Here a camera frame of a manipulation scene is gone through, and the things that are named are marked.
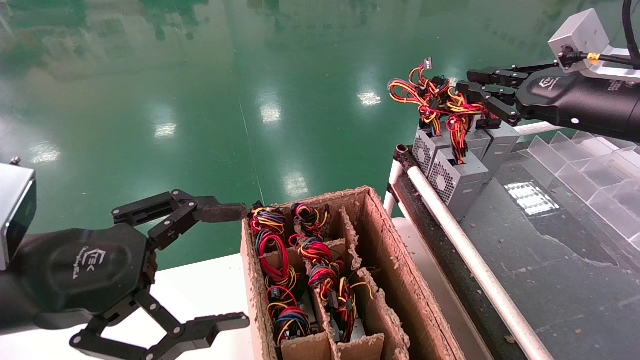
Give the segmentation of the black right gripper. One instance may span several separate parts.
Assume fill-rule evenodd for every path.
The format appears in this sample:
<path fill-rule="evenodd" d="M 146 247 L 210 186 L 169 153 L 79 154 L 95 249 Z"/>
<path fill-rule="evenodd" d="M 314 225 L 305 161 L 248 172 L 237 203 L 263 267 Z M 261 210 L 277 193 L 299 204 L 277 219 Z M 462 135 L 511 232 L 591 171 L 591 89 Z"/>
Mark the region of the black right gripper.
<path fill-rule="evenodd" d="M 578 124 L 590 116 L 586 77 L 566 74 L 559 62 L 470 69 L 456 85 L 468 105 L 478 109 L 476 126 L 517 126 L 521 115 L 551 125 Z M 500 85 L 510 88 L 499 88 Z M 515 90 L 518 88 L 518 109 Z"/>

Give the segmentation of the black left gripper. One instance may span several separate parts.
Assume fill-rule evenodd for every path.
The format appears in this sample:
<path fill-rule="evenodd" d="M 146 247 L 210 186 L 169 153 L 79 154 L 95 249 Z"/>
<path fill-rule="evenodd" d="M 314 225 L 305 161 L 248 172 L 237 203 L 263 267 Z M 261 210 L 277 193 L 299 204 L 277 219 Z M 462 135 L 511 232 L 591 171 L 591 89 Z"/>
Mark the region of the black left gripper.
<path fill-rule="evenodd" d="M 181 323 L 150 294 L 165 250 L 198 223 L 234 223 L 244 203 L 192 196 L 180 189 L 114 208 L 111 228 L 69 228 L 26 235 L 13 258 L 13 327 L 73 328 L 69 345 L 101 360 L 176 360 L 212 347 L 221 332 L 250 325 L 244 312 L 195 317 Z M 135 227 L 160 219 L 146 238 Z M 102 336 L 143 309 L 166 335 L 150 348 Z"/>

